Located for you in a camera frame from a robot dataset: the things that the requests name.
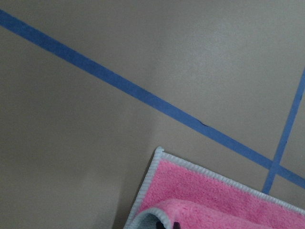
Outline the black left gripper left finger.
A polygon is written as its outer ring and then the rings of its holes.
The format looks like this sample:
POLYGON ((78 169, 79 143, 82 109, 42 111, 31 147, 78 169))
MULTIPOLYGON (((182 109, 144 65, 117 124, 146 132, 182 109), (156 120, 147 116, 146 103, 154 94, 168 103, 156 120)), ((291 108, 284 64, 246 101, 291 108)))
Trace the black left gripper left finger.
POLYGON ((165 227, 161 222, 156 222, 156 229, 165 229, 165 227))

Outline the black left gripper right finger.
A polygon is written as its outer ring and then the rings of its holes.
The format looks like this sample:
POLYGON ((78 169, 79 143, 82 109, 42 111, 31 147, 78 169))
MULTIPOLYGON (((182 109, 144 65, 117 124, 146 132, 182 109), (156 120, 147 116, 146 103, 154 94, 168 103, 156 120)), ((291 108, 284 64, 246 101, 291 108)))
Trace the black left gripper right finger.
POLYGON ((174 222, 173 229, 181 229, 179 222, 174 222))

